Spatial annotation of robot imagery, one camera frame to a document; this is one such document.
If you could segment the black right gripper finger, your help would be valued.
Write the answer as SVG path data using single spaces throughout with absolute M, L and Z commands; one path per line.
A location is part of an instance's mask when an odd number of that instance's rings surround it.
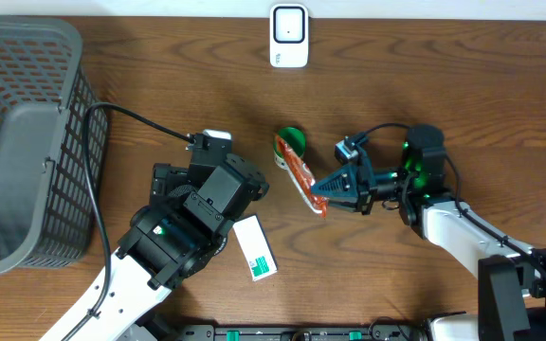
M 311 187 L 311 192 L 326 198 L 357 198 L 357 166 L 347 164 L 340 167 L 324 179 L 318 180 Z
M 328 206 L 346 210 L 349 212 L 363 211 L 363 205 L 361 205 L 359 202 L 345 202 L 345 201 L 337 201 L 337 200 L 329 199 Z

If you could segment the orange chocolate bar wrapper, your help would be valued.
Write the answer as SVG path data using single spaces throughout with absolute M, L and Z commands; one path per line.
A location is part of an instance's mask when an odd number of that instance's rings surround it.
M 328 199 L 312 192 L 316 179 L 306 163 L 296 154 L 290 144 L 281 136 L 275 135 L 275 147 L 280 154 L 282 168 L 287 171 L 294 186 L 305 204 L 319 217 L 327 215 Z

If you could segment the green-lidded white jar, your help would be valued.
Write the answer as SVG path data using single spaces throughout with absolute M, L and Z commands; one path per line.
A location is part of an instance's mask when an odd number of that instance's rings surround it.
M 306 150 L 306 136 L 303 131 L 296 127 L 283 127 L 277 131 L 277 135 L 289 144 L 298 157 L 303 158 Z M 276 141 L 273 142 L 273 147 L 275 163 L 281 169 L 286 170 L 287 166 Z

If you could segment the white medicine box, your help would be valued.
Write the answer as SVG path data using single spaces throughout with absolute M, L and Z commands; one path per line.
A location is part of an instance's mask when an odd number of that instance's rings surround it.
M 233 225 L 233 231 L 253 281 L 270 277 L 278 272 L 277 263 L 256 214 L 236 222 Z

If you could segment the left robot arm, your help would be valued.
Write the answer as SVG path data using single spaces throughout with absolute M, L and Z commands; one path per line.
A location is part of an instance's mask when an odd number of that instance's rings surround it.
M 198 170 L 156 164 L 150 203 L 82 297 L 46 340 L 125 340 L 138 320 L 206 267 L 233 225 L 268 184 L 251 162 L 229 153 Z

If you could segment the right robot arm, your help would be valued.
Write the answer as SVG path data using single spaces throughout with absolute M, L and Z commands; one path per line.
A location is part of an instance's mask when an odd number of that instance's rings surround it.
M 478 216 L 445 184 L 455 167 L 442 131 L 406 129 L 399 166 L 376 170 L 364 149 L 366 132 L 337 143 L 341 168 L 317 181 L 314 195 L 330 206 L 368 215 L 394 202 L 403 223 L 444 249 L 478 281 L 476 314 L 441 314 L 422 330 L 428 340 L 546 340 L 546 248 L 518 241 Z

